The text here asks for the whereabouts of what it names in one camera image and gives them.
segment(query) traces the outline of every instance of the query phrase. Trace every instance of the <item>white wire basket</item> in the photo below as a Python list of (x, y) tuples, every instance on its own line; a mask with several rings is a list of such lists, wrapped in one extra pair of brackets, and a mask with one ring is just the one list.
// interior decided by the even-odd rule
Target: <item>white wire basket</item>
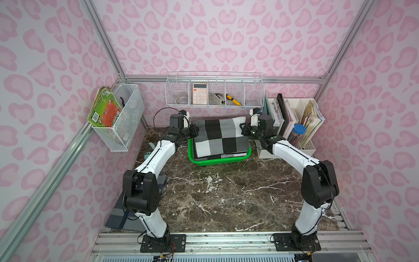
[[(262, 78), (262, 73), (168, 72), (165, 85), (166, 103), (169, 106), (182, 107), (263, 107), (265, 87)], [(194, 83), (207, 84), (207, 104), (193, 104)], [(210, 98), (210, 93), (220, 94), (225, 104), (217, 104)], [(239, 102), (240, 106), (226, 99), (227, 95)]]
[(121, 106), (123, 105), (121, 98), (125, 102), (125, 107), (115, 124), (112, 127), (93, 127), (93, 129), (111, 152), (127, 152), (144, 112), (144, 102), (138, 85), (135, 84), (120, 84), (114, 95)]

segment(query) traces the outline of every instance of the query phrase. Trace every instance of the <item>yellow utility knife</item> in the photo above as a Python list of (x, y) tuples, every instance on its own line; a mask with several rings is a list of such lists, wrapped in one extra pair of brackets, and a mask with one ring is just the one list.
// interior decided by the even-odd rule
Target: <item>yellow utility knife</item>
[(238, 106), (241, 106), (241, 104), (239, 102), (237, 102), (237, 100), (235, 100), (233, 97), (231, 97), (230, 95), (227, 95), (227, 99), (233, 101), (233, 103), (235, 103)]

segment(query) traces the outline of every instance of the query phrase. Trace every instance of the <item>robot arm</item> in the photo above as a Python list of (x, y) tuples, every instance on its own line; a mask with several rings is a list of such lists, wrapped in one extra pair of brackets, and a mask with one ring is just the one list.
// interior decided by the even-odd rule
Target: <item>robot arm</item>
[(241, 126), (242, 134), (259, 140), (264, 149), (285, 160), (303, 176), (303, 207), (288, 240), (291, 246), (301, 248), (315, 239), (323, 211), (330, 208), (333, 199), (339, 194), (333, 164), (308, 156), (282, 136), (275, 135), (273, 119), (261, 115), (259, 108), (250, 110), (250, 115), (251, 122)]
[(170, 125), (150, 156), (123, 176), (123, 205), (135, 213), (147, 231), (148, 241), (158, 250), (168, 247), (170, 232), (158, 209), (160, 192), (157, 177), (176, 147), (196, 137), (198, 128), (189, 125), (189, 113), (182, 110), (170, 117)]

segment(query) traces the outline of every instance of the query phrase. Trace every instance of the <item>metal rail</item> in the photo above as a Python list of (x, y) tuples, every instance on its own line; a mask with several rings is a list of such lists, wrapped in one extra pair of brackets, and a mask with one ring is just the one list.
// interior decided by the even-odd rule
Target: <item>metal rail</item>
[(123, 80), (125, 80), (126, 74), (124, 72), (124, 69), (122, 68), (121, 63), (118, 60), (118, 57), (116, 56), (115, 50), (111, 45), (111, 41), (109, 40), (109, 37), (105, 32), (105, 29), (101, 22), (101, 18), (95, 8), (95, 5), (92, 3), (91, 0), (81, 0), (81, 3), (83, 4), (87, 16), (90, 18), (90, 21), (92, 22), (95, 28), (95, 31), (105, 49), (106, 54), (108, 55), (109, 61), (115, 69), (115, 72), (121, 78), (123, 78)]
[(360, 10), (357, 13), (354, 21), (352, 22), (348, 32), (346, 33), (345, 38), (342, 41), (342, 45), (339, 47), (338, 51), (336, 52), (330, 67), (327, 73), (323, 76), (325, 80), (327, 80), (323, 86), (321, 86), (316, 94), (314, 95), (314, 99), (319, 101), (321, 96), (323, 95), (326, 87), (330, 83), (333, 78), (334, 73), (338, 69), (339, 65), (341, 64), (342, 60), (345, 57), (345, 54), (348, 52), (349, 48), (351, 47), (352, 43), (356, 39), (358, 32), (362, 29), (362, 26), (365, 24), (366, 20), (368, 19), (371, 10), (374, 8), (374, 5), (378, 2), (377, 0), (364, 0), (360, 7)]
[[(212, 75), (194, 75), (194, 78), (205, 78), (205, 79), (220, 79), (220, 76), (212, 76)], [(230, 79), (230, 80), (252, 80), (254, 76), (222, 76), (223, 79)], [(161, 82), (165, 83), (167, 80), (166, 75), (127, 75), (126, 80), (133, 83), (138, 82)], [(290, 83), (290, 84), (319, 84), (322, 85), (326, 83), (327, 79), (322, 79), (320, 77), (304, 77), (304, 76), (264, 76), (263, 82), (264, 83)]]
[[(270, 238), (273, 233), (289, 232), (197, 232), (186, 234), (186, 252), (183, 254), (281, 254)], [(93, 247), (97, 255), (141, 255), (137, 250), (139, 233), (101, 233)], [(361, 231), (319, 231), (322, 246), (319, 253), (372, 252)]]
[[(115, 87), (121, 82), (117, 80), (112, 86)], [(84, 145), (89, 141), (92, 134), (92, 124), (86, 122), (70, 146), (63, 153), (59, 161), (55, 164), (44, 182), (36, 190), (32, 198), (26, 204), (20, 215), (10, 225), (7, 233), (0, 242), (0, 261), (9, 261), (18, 249), (19, 245), (44, 210), (51, 196), (55, 193), (64, 176), (70, 170), (75, 160), (83, 149)]]

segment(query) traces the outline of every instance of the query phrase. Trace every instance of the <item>folded blanket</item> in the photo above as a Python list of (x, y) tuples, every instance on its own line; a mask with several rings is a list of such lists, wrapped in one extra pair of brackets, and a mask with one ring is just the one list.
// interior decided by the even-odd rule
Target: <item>folded blanket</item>
[(236, 154), (223, 154), (223, 155), (206, 156), (206, 157), (196, 158), (194, 160), (195, 161), (204, 161), (204, 160), (221, 159), (221, 158), (229, 158), (229, 157), (239, 157), (239, 156), (247, 156), (247, 152), (236, 153)]
[(194, 159), (225, 158), (227, 156), (222, 155), (247, 152), (248, 137), (241, 134), (240, 128), (245, 121), (246, 117), (194, 121), (193, 124), (199, 128), (198, 136), (194, 138)]

